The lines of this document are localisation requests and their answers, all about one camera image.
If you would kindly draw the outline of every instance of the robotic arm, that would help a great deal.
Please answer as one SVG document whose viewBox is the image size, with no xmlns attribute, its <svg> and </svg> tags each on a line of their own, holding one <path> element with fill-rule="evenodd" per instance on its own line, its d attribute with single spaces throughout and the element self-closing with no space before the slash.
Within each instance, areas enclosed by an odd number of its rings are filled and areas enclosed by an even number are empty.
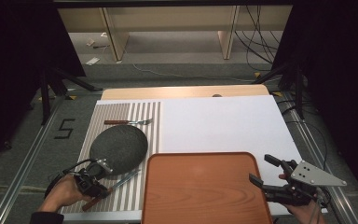
<svg viewBox="0 0 358 224">
<path fill-rule="evenodd" d="M 282 187 L 264 185 L 263 180 L 249 174 L 251 183 L 263 190 L 267 202 L 291 204 L 294 206 L 307 205 L 310 200 L 316 201 L 317 187 L 346 186 L 347 183 L 318 167 L 301 161 L 280 161 L 271 155 L 265 155 L 264 160 L 283 168 L 287 185 Z"/>
</svg>

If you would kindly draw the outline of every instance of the wooden tabletop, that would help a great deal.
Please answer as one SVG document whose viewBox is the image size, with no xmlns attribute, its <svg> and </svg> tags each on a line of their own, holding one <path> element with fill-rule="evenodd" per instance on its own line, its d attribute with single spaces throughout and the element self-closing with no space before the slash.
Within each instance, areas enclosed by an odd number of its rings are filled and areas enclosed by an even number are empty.
<svg viewBox="0 0 358 224">
<path fill-rule="evenodd" d="M 264 85 L 185 86 L 109 89 L 102 100 L 143 100 L 212 96 L 269 95 Z"/>
</svg>

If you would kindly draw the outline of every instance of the white table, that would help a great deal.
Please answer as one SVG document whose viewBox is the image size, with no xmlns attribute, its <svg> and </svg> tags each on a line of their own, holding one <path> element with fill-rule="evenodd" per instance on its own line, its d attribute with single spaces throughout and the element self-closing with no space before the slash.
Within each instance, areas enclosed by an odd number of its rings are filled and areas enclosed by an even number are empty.
<svg viewBox="0 0 358 224">
<path fill-rule="evenodd" d="M 282 168 L 264 161 L 265 154 L 281 160 L 301 160 L 281 113 L 269 95 L 101 100 L 97 106 L 152 102 L 160 102 L 159 153 L 248 151 L 255 156 L 265 184 L 274 186 L 286 182 L 278 178 Z M 273 216 L 288 215 L 283 206 L 268 205 Z M 141 216 L 142 210 L 65 213 L 65 222 L 136 222 Z"/>
</svg>

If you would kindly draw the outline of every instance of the human hand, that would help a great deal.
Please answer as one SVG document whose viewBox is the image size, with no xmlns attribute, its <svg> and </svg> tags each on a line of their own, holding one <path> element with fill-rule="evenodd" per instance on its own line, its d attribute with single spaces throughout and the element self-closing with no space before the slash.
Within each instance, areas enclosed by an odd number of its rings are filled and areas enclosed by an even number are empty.
<svg viewBox="0 0 358 224">
<path fill-rule="evenodd" d="M 286 175 L 279 175 L 280 179 L 286 179 Z M 321 208 L 314 200 L 310 200 L 308 205 L 294 206 L 282 204 L 297 218 L 300 224 L 325 224 Z"/>
<path fill-rule="evenodd" d="M 77 189 L 75 178 L 72 175 L 66 175 L 57 182 L 38 211 L 57 212 L 62 206 L 69 206 L 81 200 L 89 202 L 91 197 L 83 195 Z"/>
</svg>

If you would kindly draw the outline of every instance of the striped paper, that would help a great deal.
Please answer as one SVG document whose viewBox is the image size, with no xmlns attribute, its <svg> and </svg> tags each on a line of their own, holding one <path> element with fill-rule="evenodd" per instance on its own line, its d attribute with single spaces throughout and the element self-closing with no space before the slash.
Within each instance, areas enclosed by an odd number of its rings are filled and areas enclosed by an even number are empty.
<svg viewBox="0 0 358 224">
<path fill-rule="evenodd" d="M 113 211 L 133 211 L 142 210 L 144 189 L 145 189 L 145 174 L 147 159 L 154 153 L 158 153 L 159 143 L 159 127 L 161 116 L 162 102 L 148 102 L 148 103 L 130 103 L 130 104 L 111 104 L 111 105 L 96 105 L 91 117 L 89 129 L 83 147 L 80 152 L 79 161 L 89 158 L 90 147 L 94 139 L 104 130 L 112 127 L 112 125 L 104 125 L 103 122 L 107 119 L 127 119 L 127 120 L 144 120 L 153 118 L 153 122 L 148 125 L 135 125 L 142 130 L 148 141 L 148 150 L 144 161 L 139 165 L 140 173 L 133 177 L 123 186 L 116 189 L 107 198 L 95 204 L 87 212 L 113 212 Z M 80 170 L 88 165 L 84 163 L 79 165 L 76 170 Z M 107 188 L 113 186 L 126 174 L 120 176 L 104 178 L 100 183 Z M 85 202 L 78 202 L 71 206 L 64 207 L 61 213 L 82 213 L 81 206 Z"/>
</svg>

